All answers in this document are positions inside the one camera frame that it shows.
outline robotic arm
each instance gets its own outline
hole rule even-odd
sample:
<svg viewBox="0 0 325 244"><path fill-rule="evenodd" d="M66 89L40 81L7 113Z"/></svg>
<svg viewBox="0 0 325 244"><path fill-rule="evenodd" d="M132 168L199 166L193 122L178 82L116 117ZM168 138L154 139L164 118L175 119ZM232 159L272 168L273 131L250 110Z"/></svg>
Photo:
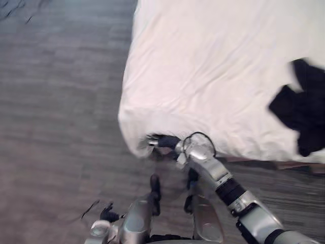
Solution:
<svg viewBox="0 0 325 244"><path fill-rule="evenodd" d="M216 158L210 138L205 136L207 143L207 140L199 142L191 137L188 137L190 140L184 141L172 136L150 137L148 141L152 146L173 149L179 155L177 161L180 165L193 168L215 189L215 193L226 204L232 216L238 218L236 226L249 244L318 243L296 231L284 230L278 218L250 191L245 190Z"/></svg>

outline floor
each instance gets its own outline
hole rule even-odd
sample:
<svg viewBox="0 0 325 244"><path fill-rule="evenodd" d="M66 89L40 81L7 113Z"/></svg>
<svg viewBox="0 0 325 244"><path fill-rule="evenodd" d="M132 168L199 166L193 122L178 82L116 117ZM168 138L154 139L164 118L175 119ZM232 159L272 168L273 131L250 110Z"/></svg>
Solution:
<svg viewBox="0 0 325 244"><path fill-rule="evenodd" d="M18 2L10 0L0 16ZM0 243L83 243L105 204L114 201L124 213L149 190L153 172L161 176L163 200L152 233L191 236L182 210L185 175L164 159L136 159L119 131L136 2L38 3L26 1L0 20ZM324 177L261 162L227 167L287 229L325 242ZM225 206L211 200L226 243L243 243Z"/></svg>

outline silver robot arm segment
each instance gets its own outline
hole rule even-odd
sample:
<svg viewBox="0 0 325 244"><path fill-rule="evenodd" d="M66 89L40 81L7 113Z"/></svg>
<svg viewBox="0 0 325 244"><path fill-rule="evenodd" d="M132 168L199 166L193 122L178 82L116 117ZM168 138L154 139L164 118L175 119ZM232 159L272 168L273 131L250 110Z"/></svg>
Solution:
<svg viewBox="0 0 325 244"><path fill-rule="evenodd" d="M185 155L186 164L215 189L231 214L238 218L236 226L248 243L317 243L298 232L285 231L279 219L250 191L245 190L223 163L215 158L210 147L195 143L184 144L179 141L175 151Z"/></svg>

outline bed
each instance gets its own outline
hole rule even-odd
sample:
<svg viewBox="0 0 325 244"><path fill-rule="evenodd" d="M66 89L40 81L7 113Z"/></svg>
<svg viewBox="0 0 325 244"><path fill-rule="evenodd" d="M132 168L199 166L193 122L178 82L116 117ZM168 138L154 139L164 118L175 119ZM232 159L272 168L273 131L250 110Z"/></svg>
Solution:
<svg viewBox="0 0 325 244"><path fill-rule="evenodd" d="M139 0L119 124L137 157L146 135L209 135L226 157L325 163L303 157L298 132L268 109L281 87L299 90L289 62L325 66L323 0Z"/></svg>

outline black cloth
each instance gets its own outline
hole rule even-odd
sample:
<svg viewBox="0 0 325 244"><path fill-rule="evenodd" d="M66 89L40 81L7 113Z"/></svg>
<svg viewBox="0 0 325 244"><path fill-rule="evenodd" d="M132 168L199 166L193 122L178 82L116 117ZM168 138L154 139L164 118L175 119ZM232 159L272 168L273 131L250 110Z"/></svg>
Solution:
<svg viewBox="0 0 325 244"><path fill-rule="evenodd" d="M298 152L306 157L325 147L325 73L304 59L291 64L303 92L285 85L269 109L287 127L300 132Z"/></svg>

